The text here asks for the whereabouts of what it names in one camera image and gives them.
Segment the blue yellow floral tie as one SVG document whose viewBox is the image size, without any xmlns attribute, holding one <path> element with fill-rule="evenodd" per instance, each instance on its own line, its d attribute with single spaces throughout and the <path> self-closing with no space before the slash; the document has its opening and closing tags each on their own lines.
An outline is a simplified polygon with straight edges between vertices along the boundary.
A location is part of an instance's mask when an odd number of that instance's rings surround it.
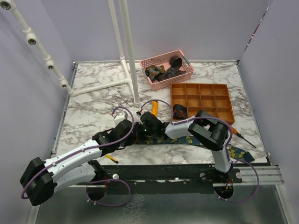
<svg viewBox="0 0 299 224">
<path fill-rule="evenodd" d="M 200 143 L 195 137 L 193 136 L 185 136 L 185 137 L 180 137 L 176 139 L 166 139 L 166 140 L 161 140 L 157 137 L 149 137 L 145 140 L 139 140 L 135 144 L 137 145 L 190 145 L 190 146 L 197 146 L 204 148 L 203 144 Z M 255 161 L 255 158 L 251 155 L 250 152 L 234 147 L 231 144 L 228 145 L 228 152 L 229 156 L 232 159 L 242 159 L 248 163 L 252 163 Z"/>
</svg>

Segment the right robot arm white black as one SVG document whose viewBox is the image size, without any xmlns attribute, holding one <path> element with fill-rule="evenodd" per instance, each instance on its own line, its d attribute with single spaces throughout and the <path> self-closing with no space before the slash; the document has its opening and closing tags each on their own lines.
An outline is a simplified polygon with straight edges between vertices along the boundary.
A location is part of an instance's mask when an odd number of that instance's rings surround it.
<svg viewBox="0 0 299 224">
<path fill-rule="evenodd" d="M 145 112 L 140 116 L 142 124 L 139 137 L 156 137 L 158 139 L 178 139 L 193 136 L 205 148 L 212 151 L 215 167 L 215 179 L 226 182 L 231 178 L 230 158 L 227 147 L 232 139 L 232 127 L 220 118 L 206 111 L 198 111 L 196 115 L 181 121 L 161 122 L 155 115 Z"/>
</svg>

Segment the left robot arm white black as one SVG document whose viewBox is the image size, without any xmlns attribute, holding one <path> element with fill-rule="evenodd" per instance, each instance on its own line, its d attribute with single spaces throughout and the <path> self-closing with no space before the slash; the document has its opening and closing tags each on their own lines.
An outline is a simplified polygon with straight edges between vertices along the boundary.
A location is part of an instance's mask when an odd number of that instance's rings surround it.
<svg viewBox="0 0 299 224">
<path fill-rule="evenodd" d="M 108 185 L 119 181 L 119 174 L 108 174 L 97 159 L 135 144 L 140 127 L 139 122 L 125 119 L 115 128 L 96 133 L 86 143 L 63 155 L 46 160 L 32 159 L 20 178 L 21 198 L 37 206 L 71 185 Z"/>
</svg>

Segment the orange utility knife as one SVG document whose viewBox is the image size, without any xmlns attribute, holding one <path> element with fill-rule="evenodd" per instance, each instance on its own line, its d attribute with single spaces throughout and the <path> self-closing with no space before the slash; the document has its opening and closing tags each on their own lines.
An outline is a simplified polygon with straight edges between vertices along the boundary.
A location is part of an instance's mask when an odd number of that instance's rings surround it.
<svg viewBox="0 0 299 224">
<path fill-rule="evenodd" d="M 152 114 L 154 116 L 157 116 L 157 113 L 158 113 L 158 102 L 157 101 L 152 101 L 153 103 L 153 106 L 152 106 Z"/>
</svg>

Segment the yellow black pencil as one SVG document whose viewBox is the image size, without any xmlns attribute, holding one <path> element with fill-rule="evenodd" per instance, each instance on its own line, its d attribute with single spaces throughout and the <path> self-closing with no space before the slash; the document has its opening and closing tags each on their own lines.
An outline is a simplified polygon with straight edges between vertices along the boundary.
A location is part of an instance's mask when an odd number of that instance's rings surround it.
<svg viewBox="0 0 299 224">
<path fill-rule="evenodd" d="M 116 164 L 119 163 L 114 157 L 112 157 L 112 156 L 110 156 L 110 155 L 108 155 L 108 154 L 106 154 L 105 156 L 106 156 L 108 159 L 110 159 L 111 161 L 113 161 L 114 163 L 116 163 Z"/>
</svg>

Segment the rolled dark red-patterned tie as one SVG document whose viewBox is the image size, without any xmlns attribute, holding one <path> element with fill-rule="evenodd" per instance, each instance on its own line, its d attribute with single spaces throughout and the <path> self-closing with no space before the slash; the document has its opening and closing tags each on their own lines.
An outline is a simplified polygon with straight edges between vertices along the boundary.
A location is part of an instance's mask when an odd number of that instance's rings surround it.
<svg viewBox="0 0 299 224">
<path fill-rule="evenodd" d="M 174 120 L 183 120 L 183 119 L 187 119 L 187 118 L 188 118 L 187 108 L 180 104 L 175 104 L 173 106 L 173 119 Z"/>
</svg>

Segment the dark orange-patterned tie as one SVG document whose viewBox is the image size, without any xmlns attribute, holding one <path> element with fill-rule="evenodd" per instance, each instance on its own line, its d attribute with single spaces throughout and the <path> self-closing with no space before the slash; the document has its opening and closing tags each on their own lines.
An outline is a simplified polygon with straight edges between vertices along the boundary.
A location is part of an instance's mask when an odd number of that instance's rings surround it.
<svg viewBox="0 0 299 224">
<path fill-rule="evenodd" d="M 165 72 L 165 68 L 163 65 L 161 66 L 149 66 L 145 70 L 145 74 L 150 78 L 151 82 L 155 82 L 157 80 L 157 76 L 163 74 Z"/>
</svg>

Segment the dark blue-patterned tie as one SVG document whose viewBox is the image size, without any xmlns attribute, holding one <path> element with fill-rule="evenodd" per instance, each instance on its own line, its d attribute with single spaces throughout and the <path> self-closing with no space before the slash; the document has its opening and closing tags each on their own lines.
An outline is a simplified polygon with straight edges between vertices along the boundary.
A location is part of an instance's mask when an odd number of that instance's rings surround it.
<svg viewBox="0 0 299 224">
<path fill-rule="evenodd" d="M 176 77 L 176 76 L 179 76 L 179 75 L 183 75 L 185 74 L 186 71 L 184 70 L 180 70 L 178 68 L 173 68 L 173 67 L 170 67 L 168 70 L 166 70 L 164 73 L 161 73 L 157 79 L 158 81 L 163 81 L 163 80 L 166 80 L 166 79 L 169 79 L 169 78 L 172 78 L 172 77 Z"/>
</svg>

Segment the pink plastic basket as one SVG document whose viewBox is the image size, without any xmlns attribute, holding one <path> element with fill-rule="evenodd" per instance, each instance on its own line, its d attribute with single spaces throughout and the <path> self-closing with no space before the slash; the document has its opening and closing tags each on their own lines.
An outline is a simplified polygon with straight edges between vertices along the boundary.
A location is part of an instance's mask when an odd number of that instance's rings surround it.
<svg viewBox="0 0 299 224">
<path fill-rule="evenodd" d="M 153 91 L 168 87 L 171 83 L 187 81 L 194 72 L 193 66 L 179 49 L 141 60 L 140 66 Z"/>
</svg>

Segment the rolled brown tie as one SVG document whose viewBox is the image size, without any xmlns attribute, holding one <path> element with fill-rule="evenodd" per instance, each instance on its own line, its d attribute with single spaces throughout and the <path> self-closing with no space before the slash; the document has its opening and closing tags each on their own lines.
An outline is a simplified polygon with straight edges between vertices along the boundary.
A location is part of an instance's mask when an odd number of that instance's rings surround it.
<svg viewBox="0 0 299 224">
<path fill-rule="evenodd" d="M 180 58 L 179 56 L 172 56 L 170 58 L 169 64 L 171 65 L 171 67 L 179 69 L 182 66 L 182 58 Z"/>
</svg>

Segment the orange compartment tray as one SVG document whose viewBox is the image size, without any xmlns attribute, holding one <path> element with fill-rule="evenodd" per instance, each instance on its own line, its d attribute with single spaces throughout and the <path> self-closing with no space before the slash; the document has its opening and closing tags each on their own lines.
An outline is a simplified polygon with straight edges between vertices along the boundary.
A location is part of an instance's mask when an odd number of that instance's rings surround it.
<svg viewBox="0 0 299 224">
<path fill-rule="evenodd" d="M 180 104 L 187 108 L 188 118 L 204 110 L 230 125 L 235 118 L 226 84 L 173 83 L 171 106 Z"/>
</svg>

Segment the white pvc pipe rack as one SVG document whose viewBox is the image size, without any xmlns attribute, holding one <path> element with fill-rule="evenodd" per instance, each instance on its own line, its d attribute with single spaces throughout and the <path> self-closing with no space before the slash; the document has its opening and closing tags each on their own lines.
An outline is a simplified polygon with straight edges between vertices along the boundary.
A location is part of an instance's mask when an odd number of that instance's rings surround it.
<svg viewBox="0 0 299 224">
<path fill-rule="evenodd" d="M 116 81 L 116 82 L 110 82 L 108 84 L 102 84 L 94 87 L 89 87 L 81 90 L 74 90 L 66 80 L 65 76 L 61 73 L 59 68 L 56 66 L 54 60 L 52 57 L 48 54 L 48 52 L 45 50 L 43 45 L 41 44 L 39 38 L 35 34 L 34 30 L 28 25 L 26 20 L 23 18 L 22 14 L 18 10 L 16 3 L 13 0 L 2 0 L 0 2 L 0 8 L 3 10 L 9 11 L 14 18 L 18 21 L 22 28 L 22 32 L 26 36 L 26 43 L 30 46 L 36 47 L 36 49 L 40 52 L 43 60 L 45 61 L 45 66 L 47 70 L 52 71 L 57 79 L 59 80 L 60 86 L 63 89 L 66 89 L 69 96 L 74 97 L 78 95 L 82 95 L 85 93 L 90 93 L 93 91 L 98 91 L 102 89 L 106 89 L 109 87 L 114 87 L 122 84 L 127 84 L 132 92 L 133 95 L 133 102 L 136 106 L 140 105 L 140 97 L 139 97 L 139 91 L 138 91 L 138 84 L 137 84 L 137 75 L 136 75 L 136 68 L 135 68 L 135 60 L 133 56 L 133 44 L 132 44 L 132 33 L 131 33 L 131 27 L 130 27 L 130 21 L 129 21 L 129 12 L 128 12 L 128 4 L 126 0 L 120 0 L 120 10 L 121 10 L 121 16 L 122 16 L 122 24 L 124 27 L 124 34 L 127 41 L 127 47 L 128 47 L 128 62 L 126 62 L 123 46 L 121 42 L 121 35 L 120 35 L 120 29 L 118 26 L 117 21 L 117 15 L 115 11 L 114 2 L 112 0 L 108 1 L 110 14 L 113 22 L 115 37 L 117 41 L 117 47 L 119 50 L 120 55 L 120 62 L 123 68 L 123 71 L 125 73 L 125 78 Z"/>
</svg>

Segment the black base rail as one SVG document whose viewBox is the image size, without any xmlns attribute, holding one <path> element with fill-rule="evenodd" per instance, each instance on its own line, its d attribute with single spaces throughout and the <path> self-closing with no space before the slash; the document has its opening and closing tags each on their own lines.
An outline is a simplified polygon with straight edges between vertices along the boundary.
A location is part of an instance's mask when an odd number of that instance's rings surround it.
<svg viewBox="0 0 299 224">
<path fill-rule="evenodd" d="M 214 186 L 224 187 L 229 180 L 241 183 L 236 177 L 240 170 L 229 173 L 217 171 L 212 164 L 191 165 L 103 165 L 110 179 L 118 174 L 131 188 L 132 194 L 212 194 Z"/>
</svg>

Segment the orange handled screwdriver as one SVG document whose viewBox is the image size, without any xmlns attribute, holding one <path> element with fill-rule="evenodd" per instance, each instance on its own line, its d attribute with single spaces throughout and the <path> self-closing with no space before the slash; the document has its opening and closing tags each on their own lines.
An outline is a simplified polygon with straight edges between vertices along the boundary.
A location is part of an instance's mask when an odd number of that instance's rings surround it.
<svg viewBox="0 0 299 224">
<path fill-rule="evenodd" d="M 256 148 L 255 145 L 253 145 L 251 142 L 249 142 L 247 139 L 245 139 L 234 127 L 231 126 L 231 128 L 232 128 L 232 131 L 233 131 L 233 135 L 235 135 L 235 136 L 243 139 L 244 141 L 246 141 L 247 143 L 249 143 L 253 148 Z"/>
</svg>

